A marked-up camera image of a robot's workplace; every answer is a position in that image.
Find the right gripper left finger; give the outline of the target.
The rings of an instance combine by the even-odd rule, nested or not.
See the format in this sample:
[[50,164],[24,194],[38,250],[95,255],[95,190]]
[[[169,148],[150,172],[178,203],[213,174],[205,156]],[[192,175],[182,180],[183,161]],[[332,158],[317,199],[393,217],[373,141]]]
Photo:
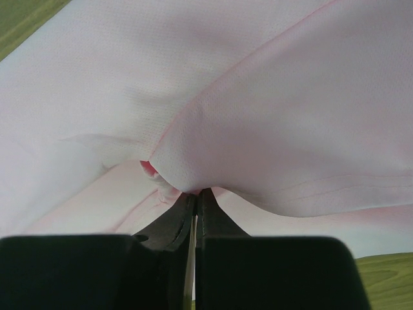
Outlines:
[[1,240],[2,309],[190,309],[196,199],[133,235]]

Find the pink t shirt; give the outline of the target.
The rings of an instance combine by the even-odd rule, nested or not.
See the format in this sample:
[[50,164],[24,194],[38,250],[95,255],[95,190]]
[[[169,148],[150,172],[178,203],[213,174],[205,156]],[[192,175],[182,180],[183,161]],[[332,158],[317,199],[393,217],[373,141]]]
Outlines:
[[2,236],[205,188],[252,235],[410,252],[412,2],[71,1],[2,60]]

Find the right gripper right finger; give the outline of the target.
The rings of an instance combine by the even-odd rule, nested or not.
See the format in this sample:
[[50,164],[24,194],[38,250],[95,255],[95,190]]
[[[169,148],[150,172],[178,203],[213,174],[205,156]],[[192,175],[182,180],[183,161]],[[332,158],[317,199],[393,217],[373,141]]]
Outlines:
[[369,309],[345,244],[324,236],[253,237],[219,206],[197,198],[198,309]]

